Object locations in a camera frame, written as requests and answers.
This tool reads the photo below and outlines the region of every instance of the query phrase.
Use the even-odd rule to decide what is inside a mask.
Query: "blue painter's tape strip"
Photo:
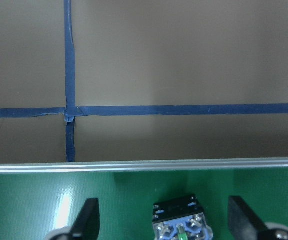
[[[288,103],[237,105],[80,106],[81,116],[288,114]]]
[[[75,120],[66,125],[66,161],[69,163],[75,161],[74,125]]]
[[[75,49],[72,35],[71,1],[64,0],[65,25],[65,121],[72,122],[75,110]]]
[[[31,118],[63,114],[64,107],[51,108],[0,108],[0,118]]]

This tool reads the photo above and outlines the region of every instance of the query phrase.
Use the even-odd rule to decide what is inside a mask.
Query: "vertical blue tape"
[[[66,125],[66,161],[69,163],[75,161],[74,125],[75,120]]]
[[[66,125],[66,161],[75,161],[74,124],[75,124],[75,50],[72,34],[71,1],[64,0],[65,26],[65,95],[66,109],[64,112]]]

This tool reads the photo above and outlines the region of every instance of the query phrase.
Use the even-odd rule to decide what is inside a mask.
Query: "green surface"
[[[204,206],[217,240],[232,240],[229,195],[242,196],[264,221],[288,226],[288,168],[0,174],[0,240],[41,240],[57,224],[59,209],[64,215],[62,203],[72,200],[70,225],[84,200],[94,197],[100,204],[100,240],[152,240],[152,204],[189,193]]]

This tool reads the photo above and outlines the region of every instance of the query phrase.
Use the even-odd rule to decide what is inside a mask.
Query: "aluminum strip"
[[[83,163],[0,164],[0,174],[68,172],[143,172],[288,167],[284,158],[150,160]]]

